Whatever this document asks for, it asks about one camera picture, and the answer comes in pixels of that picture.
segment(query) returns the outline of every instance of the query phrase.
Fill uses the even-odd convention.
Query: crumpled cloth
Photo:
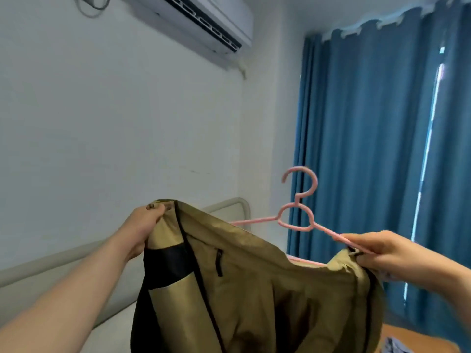
[[[414,353],[403,345],[398,339],[393,337],[386,338],[381,353]]]

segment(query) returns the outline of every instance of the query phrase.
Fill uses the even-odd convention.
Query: black cable
[[[85,2],[87,5],[93,7],[95,10],[98,10],[98,11],[103,11],[110,4],[110,0],[106,0],[105,4],[102,7],[97,7],[94,4],[92,4],[89,0],[82,0],[82,1]]]

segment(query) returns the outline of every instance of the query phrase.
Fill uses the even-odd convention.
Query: pink hanger
[[[312,210],[309,207],[306,207],[304,204],[302,204],[301,199],[305,198],[305,197],[308,197],[308,196],[312,195],[315,192],[315,190],[317,189],[317,176],[315,175],[314,171],[312,171],[311,169],[309,169],[307,167],[296,166],[296,167],[290,168],[289,170],[287,170],[285,172],[281,182],[285,183],[286,178],[288,177],[288,175],[291,172],[295,172],[295,171],[303,171],[303,172],[309,174],[309,176],[312,179],[312,186],[309,189],[309,191],[304,192],[304,193],[297,193],[294,196],[294,203],[288,203],[288,204],[285,204],[284,206],[282,206],[280,211],[278,212],[278,215],[276,215],[276,216],[271,216],[271,217],[266,217],[266,218],[258,218],[258,219],[241,220],[241,221],[232,222],[231,224],[233,224],[233,225],[255,224],[255,223],[272,222],[272,221],[277,220],[279,225],[281,225],[281,226],[283,226],[287,229],[291,229],[291,230],[294,230],[294,231],[311,231],[313,229],[317,229],[317,230],[323,231],[324,233],[330,235],[335,241],[339,241],[341,243],[344,243],[344,244],[348,245],[349,247],[361,250],[364,253],[374,254],[371,250],[368,250],[366,248],[363,248],[360,245],[352,243],[347,238],[342,237],[341,235],[337,234],[336,232],[331,231],[330,229],[327,229],[326,227],[323,227],[322,225],[315,222],[314,214],[312,213]],[[291,225],[291,224],[287,224],[287,223],[283,222],[280,219],[281,215],[283,214],[284,210],[288,209],[288,208],[299,208],[299,209],[303,210],[304,212],[306,212],[306,214],[308,215],[308,218],[309,218],[309,224],[310,224],[309,227],[298,227],[296,225]]]

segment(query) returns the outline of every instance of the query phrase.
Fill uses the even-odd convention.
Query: blue curtain
[[[471,268],[471,6],[459,0],[447,19],[442,71],[415,241]],[[450,307],[437,295],[409,288],[407,315],[426,331],[470,348]]]
[[[400,24],[369,21],[359,35],[306,39],[294,164],[318,175],[304,200],[318,223],[411,237],[447,10],[440,1],[425,17],[415,8]],[[309,186],[297,173],[292,192]],[[290,219],[308,225],[298,209]],[[306,259],[327,262],[341,248],[316,231],[288,236],[288,253]],[[405,315],[404,284],[389,284],[387,295]]]
[[[306,39],[294,164],[318,175],[304,199],[318,223],[414,236],[471,267],[470,60],[471,6],[461,0],[441,0],[425,17],[412,9],[382,29],[367,22],[359,35]],[[296,173],[292,194],[310,184]],[[309,225],[298,209],[290,220]],[[327,262],[340,249],[321,232],[289,232],[291,255]],[[385,288],[393,311],[469,347],[439,297],[403,283]]]

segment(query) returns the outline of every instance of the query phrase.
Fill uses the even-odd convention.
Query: white wall-mounted air conditioner
[[[243,0],[137,1],[225,58],[252,45],[253,13]]]

